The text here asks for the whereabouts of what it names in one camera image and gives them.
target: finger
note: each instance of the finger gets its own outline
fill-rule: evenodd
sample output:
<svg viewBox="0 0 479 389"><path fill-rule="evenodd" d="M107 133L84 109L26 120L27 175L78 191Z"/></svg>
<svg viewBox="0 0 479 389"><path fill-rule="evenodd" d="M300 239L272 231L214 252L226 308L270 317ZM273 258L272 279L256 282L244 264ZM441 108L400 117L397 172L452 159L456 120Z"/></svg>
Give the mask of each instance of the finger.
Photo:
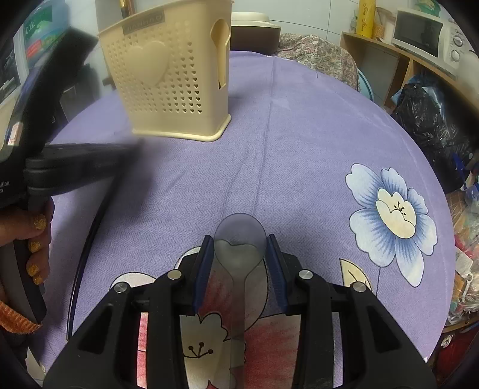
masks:
<svg viewBox="0 0 479 389"><path fill-rule="evenodd" d="M30 255L30 258L27 261L27 273L30 277L35 277L42 270L48 267L48 256L50 254L50 249L48 246L40 249L39 251Z"/></svg>
<svg viewBox="0 0 479 389"><path fill-rule="evenodd" d="M28 240L28 250L33 254L40 249L47 247L52 242L52 226L46 225L45 230L38 236Z"/></svg>
<svg viewBox="0 0 479 389"><path fill-rule="evenodd" d="M44 267L36 275L33 276L33 282L35 283L35 285L40 285L46 280L49 274L50 266L47 264L46 267Z"/></svg>
<svg viewBox="0 0 479 389"><path fill-rule="evenodd" d="M0 213L0 246L15 239L24 240L40 235L46 227L46 218L17 207Z"/></svg>
<svg viewBox="0 0 479 389"><path fill-rule="evenodd" d="M55 203L53 202L53 199L50 197L44 207L44 215L47 221L49 222L52 221L54 212L55 212Z"/></svg>

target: orange sleeve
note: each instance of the orange sleeve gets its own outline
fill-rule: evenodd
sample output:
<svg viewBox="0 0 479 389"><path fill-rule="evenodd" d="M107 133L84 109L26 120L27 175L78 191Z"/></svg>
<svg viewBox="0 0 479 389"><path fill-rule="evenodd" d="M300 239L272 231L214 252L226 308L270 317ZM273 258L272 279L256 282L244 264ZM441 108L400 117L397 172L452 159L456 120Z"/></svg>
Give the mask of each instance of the orange sleeve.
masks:
<svg viewBox="0 0 479 389"><path fill-rule="evenodd" d="M3 301L0 301L0 326L5 330L17 334L33 333L42 325L35 324L14 311Z"/></svg>

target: heart emblem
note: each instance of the heart emblem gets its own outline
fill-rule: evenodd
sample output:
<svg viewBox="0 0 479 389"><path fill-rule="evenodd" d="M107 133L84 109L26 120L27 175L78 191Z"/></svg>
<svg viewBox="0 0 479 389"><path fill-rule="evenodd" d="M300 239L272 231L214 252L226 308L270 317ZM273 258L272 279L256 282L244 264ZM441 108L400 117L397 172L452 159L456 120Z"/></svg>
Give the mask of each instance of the heart emblem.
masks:
<svg viewBox="0 0 479 389"><path fill-rule="evenodd" d="M163 79L169 60L170 50L159 41L148 42L144 47L132 46L125 54L128 70L150 87Z"/></svg>

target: microwave oven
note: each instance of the microwave oven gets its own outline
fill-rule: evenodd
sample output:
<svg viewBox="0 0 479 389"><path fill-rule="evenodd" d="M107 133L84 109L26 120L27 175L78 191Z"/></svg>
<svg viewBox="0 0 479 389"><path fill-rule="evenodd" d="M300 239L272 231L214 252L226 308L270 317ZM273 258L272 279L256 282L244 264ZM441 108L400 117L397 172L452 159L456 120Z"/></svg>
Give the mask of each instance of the microwave oven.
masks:
<svg viewBox="0 0 479 389"><path fill-rule="evenodd" d="M391 42L453 76L461 57L472 49L456 24L407 8L398 9Z"/></svg>

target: wooden cabinet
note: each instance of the wooden cabinet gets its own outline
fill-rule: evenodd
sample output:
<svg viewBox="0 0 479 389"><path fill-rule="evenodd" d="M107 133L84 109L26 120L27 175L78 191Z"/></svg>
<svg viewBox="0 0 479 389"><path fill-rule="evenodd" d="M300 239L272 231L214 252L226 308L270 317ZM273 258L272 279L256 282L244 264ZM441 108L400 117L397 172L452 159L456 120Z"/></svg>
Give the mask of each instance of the wooden cabinet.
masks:
<svg viewBox="0 0 479 389"><path fill-rule="evenodd" d="M384 101L382 101L384 106L393 109L395 106L390 99L391 96L401 89L401 87L408 82L409 78L420 73L421 70L427 69L443 81L444 88L446 89L445 93L453 93L456 95L463 101L464 108L471 110L474 115L479 118L479 101L466 93L451 76L429 62L426 62L424 59L398 47L351 33L343 33L341 35L340 46L351 54L359 69L361 69L363 62L365 62L368 47L370 48L371 46L380 48L388 54L397 57L397 66L393 70L387 93L384 96Z"/></svg>

